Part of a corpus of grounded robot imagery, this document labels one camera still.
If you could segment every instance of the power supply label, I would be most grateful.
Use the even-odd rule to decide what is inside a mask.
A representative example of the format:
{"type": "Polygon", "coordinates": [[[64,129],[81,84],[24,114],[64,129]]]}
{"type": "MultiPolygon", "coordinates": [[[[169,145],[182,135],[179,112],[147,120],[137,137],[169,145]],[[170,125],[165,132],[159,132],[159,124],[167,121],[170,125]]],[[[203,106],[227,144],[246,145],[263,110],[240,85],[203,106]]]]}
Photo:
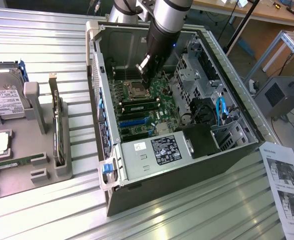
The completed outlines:
{"type": "Polygon", "coordinates": [[[159,165],[168,164],[182,158],[173,135],[153,139],[151,144],[159,165]]]}
{"type": "Polygon", "coordinates": [[[23,105],[17,90],[0,90],[0,116],[23,112],[23,105]]]}

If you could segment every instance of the blue pcie slot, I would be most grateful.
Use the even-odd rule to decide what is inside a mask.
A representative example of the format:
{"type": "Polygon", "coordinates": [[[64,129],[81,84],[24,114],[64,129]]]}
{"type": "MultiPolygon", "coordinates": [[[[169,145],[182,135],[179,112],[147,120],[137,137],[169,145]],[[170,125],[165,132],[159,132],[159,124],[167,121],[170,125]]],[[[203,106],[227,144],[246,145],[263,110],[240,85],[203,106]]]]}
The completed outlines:
{"type": "Polygon", "coordinates": [[[131,126],[146,124],[148,122],[149,118],[150,117],[148,116],[148,117],[145,117],[145,118],[142,118],[142,119],[121,121],[119,123],[119,126],[121,128],[125,128],[125,127],[131,127],[131,126]]]}

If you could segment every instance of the blue cable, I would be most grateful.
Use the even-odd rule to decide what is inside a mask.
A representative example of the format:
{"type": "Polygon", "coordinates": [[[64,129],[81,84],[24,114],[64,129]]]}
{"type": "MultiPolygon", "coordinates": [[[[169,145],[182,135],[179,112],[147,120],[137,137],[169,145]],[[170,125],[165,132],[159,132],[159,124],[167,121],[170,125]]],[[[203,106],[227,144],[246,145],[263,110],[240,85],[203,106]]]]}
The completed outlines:
{"type": "Polygon", "coordinates": [[[217,111],[217,118],[218,118],[218,126],[220,125],[220,109],[219,109],[219,105],[220,105],[220,101],[222,103],[222,113],[225,113],[226,115],[229,115],[228,110],[227,110],[227,106],[226,106],[226,101],[225,99],[221,96],[218,98],[217,103],[216,103],[216,111],[217,111]]]}

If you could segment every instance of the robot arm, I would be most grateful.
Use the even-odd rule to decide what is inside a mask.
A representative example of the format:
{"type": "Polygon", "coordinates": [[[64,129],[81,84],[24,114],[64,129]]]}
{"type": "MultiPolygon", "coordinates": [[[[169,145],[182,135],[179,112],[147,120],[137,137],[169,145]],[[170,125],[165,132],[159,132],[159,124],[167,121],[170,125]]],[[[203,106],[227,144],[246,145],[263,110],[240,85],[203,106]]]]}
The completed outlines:
{"type": "Polygon", "coordinates": [[[137,5],[143,9],[139,16],[142,16],[144,21],[148,20],[146,11],[152,16],[147,34],[148,51],[142,63],[137,64],[146,89],[171,55],[193,0],[157,0],[153,12],[150,7],[152,2],[151,0],[137,1],[137,5]]]}

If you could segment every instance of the aluminum profile table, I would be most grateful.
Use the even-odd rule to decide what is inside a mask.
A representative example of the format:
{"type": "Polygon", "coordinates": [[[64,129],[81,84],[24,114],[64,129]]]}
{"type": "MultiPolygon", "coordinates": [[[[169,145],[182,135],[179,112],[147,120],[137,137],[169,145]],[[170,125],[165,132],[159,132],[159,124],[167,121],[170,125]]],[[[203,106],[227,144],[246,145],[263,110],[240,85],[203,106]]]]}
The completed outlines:
{"type": "Polygon", "coordinates": [[[85,72],[91,18],[0,9],[0,61],[25,61],[41,103],[51,101],[48,73],[57,72],[74,172],[70,180],[0,198],[0,239],[283,239],[258,152],[222,175],[106,216],[85,72]]]}
{"type": "Polygon", "coordinates": [[[269,54],[272,52],[272,50],[283,41],[284,44],[286,44],[291,51],[294,53],[294,32],[292,31],[281,31],[277,37],[273,40],[273,42],[270,44],[270,46],[267,48],[267,50],[264,52],[264,54],[261,56],[261,58],[257,61],[257,63],[254,65],[254,67],[251,69],[251,71],[248,73],[246,79],[244,80],[245,85],[248,85],[249,80],[253,76],[253,74],[258,70],[258,68],[262,65],[262,63],[267,59],[269,54]]]}

